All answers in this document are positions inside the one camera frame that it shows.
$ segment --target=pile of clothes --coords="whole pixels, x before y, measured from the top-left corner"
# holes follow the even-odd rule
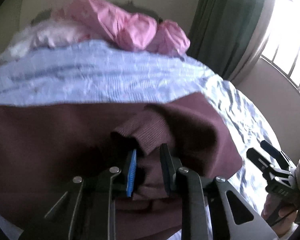
[[[145,14],[131,14],[105,0],[72,0],[48,20],[15,34],[2,61],[22,58],[39,47],[55,48],[103,39],[127,51],[149,51],[170,57],[184,54],[190,41],[177,23],[160,24]]]

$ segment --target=maroon sweatshirt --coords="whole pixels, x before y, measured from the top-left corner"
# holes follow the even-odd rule
[[[117,239],[166,240],[181,228],[182,203],[165,193],[162,143],[201,176],[228,179],[242,166],[201,93],[168,104],[0,106],[0,214],[25,228],[58,200],[57,187],[96,176],[138,147],[133,197],[116,201]]]

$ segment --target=pink fabric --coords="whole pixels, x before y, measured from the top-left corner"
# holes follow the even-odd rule
[[[73,0],[51,17],[81,22],[106,41],[128,51],[177,56],[190,46],[177,23],[167,20],[157,26],[155,19],[140,13],[130,14],[105,0]]]

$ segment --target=window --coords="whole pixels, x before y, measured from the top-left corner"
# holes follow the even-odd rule
[[[300,92],[300,0],[276,0],[262,57]]]

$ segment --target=light blue blanket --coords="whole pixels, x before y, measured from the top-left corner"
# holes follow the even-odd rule
[[[202,92],[222,116],[243,158],[230,183],[261,213],[266,181],[246,158],[250,147],[266,139],[278,149],[270,125],[254,104],[202,63],[131,53],[105,41],[40,49],[0,67],[0,104],[29,106],[64,102],[170,102]]]

